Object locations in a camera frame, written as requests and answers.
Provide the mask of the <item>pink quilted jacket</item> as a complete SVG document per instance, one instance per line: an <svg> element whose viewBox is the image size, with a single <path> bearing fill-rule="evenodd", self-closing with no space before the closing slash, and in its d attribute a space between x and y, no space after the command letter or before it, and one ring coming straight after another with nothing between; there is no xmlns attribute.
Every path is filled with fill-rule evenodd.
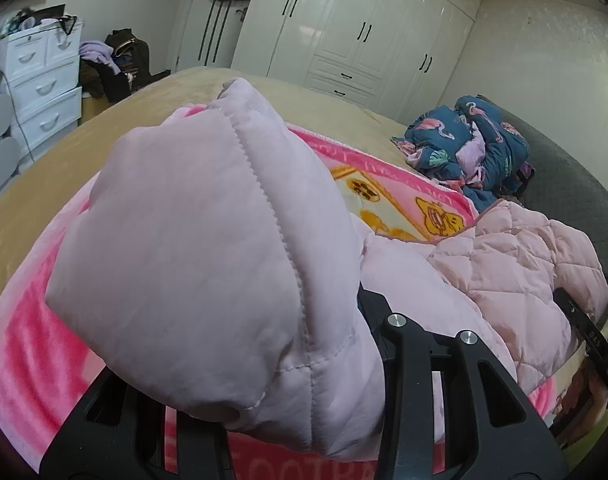
<svg viewBox="0 0 608 480"><path fill-rule="evenodd" d="M372 460L382 359L361 290L429 332L475 332L525 392L608 284L582 231L513 202L437 243L379 234L252 84L122 136L66 230L46 304L153 399L296 452Z"/></svg>

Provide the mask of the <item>grey quilted headboard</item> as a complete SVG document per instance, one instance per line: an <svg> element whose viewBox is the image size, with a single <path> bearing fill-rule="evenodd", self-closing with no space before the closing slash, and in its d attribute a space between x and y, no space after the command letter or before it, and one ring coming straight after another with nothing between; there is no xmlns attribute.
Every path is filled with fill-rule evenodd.
<svg viewBox="0 0 608 480"><path fill-rule="evenodd" d="M500 112L530 146L535 174L521 203L587 234L608 282L608 191L559 144L508 110Z"/></svg>

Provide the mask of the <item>blue flamingo quilt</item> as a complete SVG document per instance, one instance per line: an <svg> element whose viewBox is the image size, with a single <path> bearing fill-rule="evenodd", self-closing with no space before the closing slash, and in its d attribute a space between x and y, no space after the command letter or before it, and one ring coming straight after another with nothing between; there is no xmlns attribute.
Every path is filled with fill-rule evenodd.
<svg viewBox="0 0 608 480"><path fill-rule="evenodd" d="M391 142L408 166L461 192L479 212L500 198L521 198L535 174L528 141L479 96L429 110Z"/></svg>

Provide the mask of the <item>beige bed sheet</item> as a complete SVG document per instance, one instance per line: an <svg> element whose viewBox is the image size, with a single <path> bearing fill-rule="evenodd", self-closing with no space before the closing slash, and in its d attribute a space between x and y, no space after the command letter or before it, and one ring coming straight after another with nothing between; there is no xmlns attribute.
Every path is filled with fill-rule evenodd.
<svg viewBox="0 0 608 480"><path fill-rule="evenodd" d="M190 68L168 76L84 122L14 178L0 194L0 295L37 237L103 166L120 136L159 125L183 105L211 102L237 75L224 68ZM405 130L398 122L295 84L259 76L248 81L286 122L406 165L390 141Z"/></svg>

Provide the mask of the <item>black bag on floor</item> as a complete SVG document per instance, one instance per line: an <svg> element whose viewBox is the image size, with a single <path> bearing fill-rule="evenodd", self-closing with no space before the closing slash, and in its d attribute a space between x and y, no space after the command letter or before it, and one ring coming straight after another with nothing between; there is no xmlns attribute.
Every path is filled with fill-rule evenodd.
<svg viewBox="0 0 608 480"><path fill-rule="evenodd" d="M121 73L114 75L109 67L80 58L78 83L92 98L104 96L110 104L115 104L170 76L168 68L152 73L149 45L136 37L130 28L114 30L103 42L113 48L113 59Z"/></svg>

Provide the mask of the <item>white wardrobe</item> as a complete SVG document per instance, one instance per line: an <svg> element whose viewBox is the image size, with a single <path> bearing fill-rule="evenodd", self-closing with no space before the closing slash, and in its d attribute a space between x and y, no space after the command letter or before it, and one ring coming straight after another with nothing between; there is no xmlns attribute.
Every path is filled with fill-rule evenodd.
<svg viewBox="0 0 608 480"><path fill-rule="evenodd" d="M481 0L251 0L232 67L410 124L441 101Z"/></svg>

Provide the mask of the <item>white drawer chest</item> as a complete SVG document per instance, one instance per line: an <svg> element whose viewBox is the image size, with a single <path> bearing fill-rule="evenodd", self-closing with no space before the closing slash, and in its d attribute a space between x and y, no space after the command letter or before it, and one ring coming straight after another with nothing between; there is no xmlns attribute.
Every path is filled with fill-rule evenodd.
<svg viewBox="0 0 608 480"><path fill-rule="evenodd" d="M80 119L82 29L79 18L50 20L0 40L0 93L11 98L10 132L23 157Z"/></svg>

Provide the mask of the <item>purple cloth pile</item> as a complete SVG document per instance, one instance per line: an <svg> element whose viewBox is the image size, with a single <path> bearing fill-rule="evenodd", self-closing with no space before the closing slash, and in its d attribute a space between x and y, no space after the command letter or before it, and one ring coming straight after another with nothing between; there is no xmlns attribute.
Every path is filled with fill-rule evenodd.
<svg viewBox="0 0 608 480"><path fill-rule="evenodd" d="M121 73L120 68L113 59L113 48L99 40L83 41L78 50L80 57L87 61L109 67L117 75Z"/></svg>

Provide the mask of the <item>white door with bags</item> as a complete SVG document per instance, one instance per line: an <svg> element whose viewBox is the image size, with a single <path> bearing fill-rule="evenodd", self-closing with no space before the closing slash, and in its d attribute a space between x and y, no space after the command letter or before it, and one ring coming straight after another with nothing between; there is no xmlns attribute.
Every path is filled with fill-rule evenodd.
<svg viewBox="0 0 608 480"><path fill-rule="evenodd" d="M230 67L249 4L250 0L180 0L170 70Z"/></svg>

